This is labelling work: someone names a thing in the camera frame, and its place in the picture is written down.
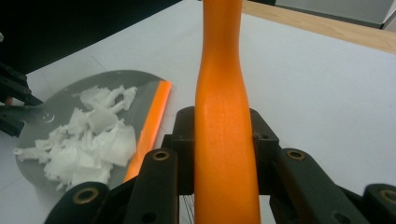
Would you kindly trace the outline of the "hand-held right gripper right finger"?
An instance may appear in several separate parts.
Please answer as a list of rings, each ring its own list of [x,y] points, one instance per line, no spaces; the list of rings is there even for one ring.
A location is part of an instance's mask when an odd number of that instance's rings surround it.
[[[259,193],[269,197],[276,224],[369,224],[309,154],[281,147],[262,116],[250,115]]]

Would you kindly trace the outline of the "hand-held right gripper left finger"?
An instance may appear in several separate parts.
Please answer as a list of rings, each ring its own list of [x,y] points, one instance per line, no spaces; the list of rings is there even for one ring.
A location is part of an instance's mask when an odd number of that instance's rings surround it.
[[[178,224],[179,197],[194,193],[194,108],[177,112],[162,147],[145,155],[124,224]]]

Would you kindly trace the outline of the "grey dustpan with orange edge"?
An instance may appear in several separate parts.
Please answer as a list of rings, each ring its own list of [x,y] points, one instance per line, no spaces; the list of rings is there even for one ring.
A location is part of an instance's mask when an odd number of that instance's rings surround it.
[[[114,89],[119,85],[137,87],[132,109],[122,112],[120,118],[134,127],[136,137],[143,137],[147,146],[152,147],[172,84],[152,74],[134,70],[110,71],[86,77],[58,91],[42,105],[11,108],[10,115],[24,123],[19,146],[31,147],[35,140],[43,139],[50,131],[65,125],[73,109],[82,105],[77,97],[79,92],[94,86]]]

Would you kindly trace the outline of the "orange-handled grey brush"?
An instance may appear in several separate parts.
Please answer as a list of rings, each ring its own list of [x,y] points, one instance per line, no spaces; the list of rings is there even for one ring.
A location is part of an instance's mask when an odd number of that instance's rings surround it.
[[[194,109],[194,223],[261,224],[253,131],[239,58],[242,0],[203,0]]]

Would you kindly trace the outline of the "pile of white paper scraps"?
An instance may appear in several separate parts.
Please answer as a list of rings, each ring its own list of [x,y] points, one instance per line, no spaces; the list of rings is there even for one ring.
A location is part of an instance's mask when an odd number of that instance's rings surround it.
[[[16,148],[17,160],[37,160],[57,190],[88,181],[106,184],[112,168],[126,166],[135,153],[134,127],[118,114],[130,109],[136,92],[136,87],[122,86],[81,92],[78,97],[86,109],[76,107],[66,125],[36,140],[33,147]]]

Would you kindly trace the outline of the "wooden table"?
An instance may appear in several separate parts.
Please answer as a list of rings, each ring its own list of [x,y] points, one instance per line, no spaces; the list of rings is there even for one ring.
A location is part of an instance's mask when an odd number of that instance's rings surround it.
[[[396,54],[396,33],[243,0],[243,12],[309,32]]]

